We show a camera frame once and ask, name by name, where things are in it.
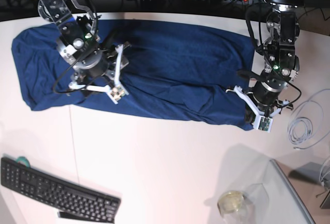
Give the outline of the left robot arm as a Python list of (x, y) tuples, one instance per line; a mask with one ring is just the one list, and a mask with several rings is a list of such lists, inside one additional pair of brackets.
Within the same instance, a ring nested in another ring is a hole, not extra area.
[(295, 10), (304, 6), (304, 0), (258, 0), (258, 5), (268, 4), (272, 11), (267, 15), (266, 28), (269, 37), (256, 40), (251, 26), (250, 7), (245, 20), (256, 53), (265, 61), (260, 74), (241, 69), (237, 74), (255, 85), (248, 90), (235, 88), (237, 95), (245, 101), (245, 120), (255, 129), (269, 131), (273, 118), (284, 108), (293, 109), (293, 103), (281, 101), (278, 96), (297, 77), (300, 71), (299, 57), (295, 52), (295, 42), (300, 34), (299, 21)]

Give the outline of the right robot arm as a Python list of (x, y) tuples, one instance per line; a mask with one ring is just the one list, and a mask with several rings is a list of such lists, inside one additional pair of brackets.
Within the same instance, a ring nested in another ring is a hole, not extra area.
[(81, 5), (77, 0), (39, 0), (39, 16), (56, 25), (60, 32), (57, 50), (74, 70), (68, 90), (59, 91), (61, 78), (53, 84), (56, 94), (76, 91), (103, 92), (113, 102), (127, 95), (120, 81), (125, 44), (114, 45), (116, 30), (101, 41), (98, 35), (99, 16), (92, 0)]

